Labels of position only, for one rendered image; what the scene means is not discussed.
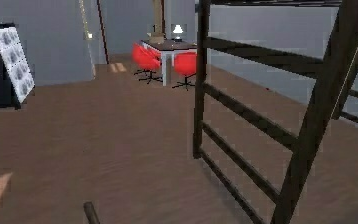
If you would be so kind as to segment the white table with brown top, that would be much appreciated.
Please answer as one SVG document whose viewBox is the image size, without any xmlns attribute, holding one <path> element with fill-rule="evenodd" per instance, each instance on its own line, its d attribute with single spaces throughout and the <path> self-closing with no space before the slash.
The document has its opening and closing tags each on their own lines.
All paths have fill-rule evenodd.
<svg viewBox="0 0 358 224">
<path fill-rule="evenodd" d="M 164 40 L 162 43 L 152 43 L 149 40 L 142 40 L 141 43 L 144 48 L 152 48 L 160 53 L 162 63 L 161 74 L 164 86 L 167 86 L 171 82 L 171 70 L 175 64 L 175 56 L 183 52 L 197 51 L 196 44 L 175 42 L 174 40 Z"/>
</svg>

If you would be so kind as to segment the dark brown wooden shelf frame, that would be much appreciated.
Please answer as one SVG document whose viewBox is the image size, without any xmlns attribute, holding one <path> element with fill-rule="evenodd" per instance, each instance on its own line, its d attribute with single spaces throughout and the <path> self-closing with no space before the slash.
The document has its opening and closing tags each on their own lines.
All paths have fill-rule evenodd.
<svg viewBox="0 0 358 224">
<path fill-rule="evenodd" d="M 209 16 L 212 5 L 336 7 L 338 13 L 324 57 L 318 59 L 209 36 Z M 208 49 L 314 79 L 315 85 L 299 134 L 294 135 L 207 83 Z M 352 89 L 357 73 L 358 0 L 199 0 L 193 157 L 196 159 L 201 158 L 208 164 L 254 224 L 289 224 L 329 121 L 344 117 L 358 123 L 358 116 L 343 110 L 348 97 L 354 96 L 358 98 L 358 91 Z M 204 97 L 207 95 L 222 103 L 292 152 L 280 190 L 274 188 L 252 165 L 203 121 Z M 207 134 L 275 203 L 270 223 L 266 223 L 258 215 L 222 173 L 216 163 L 201 148 L 203 134 Z"/>
</svg>

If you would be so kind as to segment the black cabinet with patterned front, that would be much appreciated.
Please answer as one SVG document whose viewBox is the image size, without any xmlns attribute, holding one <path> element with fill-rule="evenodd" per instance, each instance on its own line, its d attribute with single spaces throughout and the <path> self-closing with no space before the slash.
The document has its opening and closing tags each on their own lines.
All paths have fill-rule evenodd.
<svg viewBox="0 0 358 224">
<path fill-rule="evenodd" d="M 0 109 L 20 109 L 34 87 L 16 25 L 0 22 Z"/>
</svg>

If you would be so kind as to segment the white table lamp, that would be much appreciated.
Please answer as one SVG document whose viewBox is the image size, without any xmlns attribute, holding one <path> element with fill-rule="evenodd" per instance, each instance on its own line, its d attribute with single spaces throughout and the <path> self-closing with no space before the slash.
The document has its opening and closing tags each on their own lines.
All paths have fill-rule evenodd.
<svg viewBox="0 0 358 224">
<path fill-rule="evenodd" d="M 174 36 L 173 36 L 174 41 L 176 41 L 176 42 L 181 42 L 182 41 L 183 29 L 179 24 L 177 24 L 174 27 L 173 34 L 174 34 Z"/>
</svg>

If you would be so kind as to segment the brown wooden post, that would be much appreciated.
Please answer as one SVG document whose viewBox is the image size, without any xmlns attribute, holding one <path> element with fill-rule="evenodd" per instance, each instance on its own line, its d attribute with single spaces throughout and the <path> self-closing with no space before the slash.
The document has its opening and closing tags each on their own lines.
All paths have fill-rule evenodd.
<svg viewBox="0 0 358 224">
<path fill-rule="evenodd" d="M 151 43 L 162 44 L 165 39 L 164 0 L 152 0 L 154 24 L 150 34 Z"/>
</svg>

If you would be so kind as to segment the red swivel chair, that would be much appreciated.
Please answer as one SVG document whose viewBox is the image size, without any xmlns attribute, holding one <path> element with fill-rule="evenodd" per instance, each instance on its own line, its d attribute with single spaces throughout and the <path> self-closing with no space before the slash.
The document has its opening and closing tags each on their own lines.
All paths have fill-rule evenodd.
<svg viewBox="0 0 358 224">
<path fill-rule="evenodd" d="M 132 58 L 134 62 L 142 69 L 147 75 L 145 78 L 148 83 L 152 80 L 162 81 L 161 77 L 154 77 L 153 74 L 160 68 L 160 61 L 152 55 L 147 49 L 139 44 L 133 44 Z"/>
<path fill-rule="evenodd" d="M 193 83 L 189 80 L 193 77 L 197 71 L 197 53 L 196 52 L 184 52 L 179 53 L 174 58 L 174 71 L 184 77 L 184 81 L 178 81 L 175 88 L 184 86 L 188 88 L 193 86 Z"/>
<path fill-rule="evenodd" d="M 150 55 L 152 55 L 155 59 L 161 59 L 161 53 L 153 48 L 147 48 L 147 51 Z"/>
</svg>

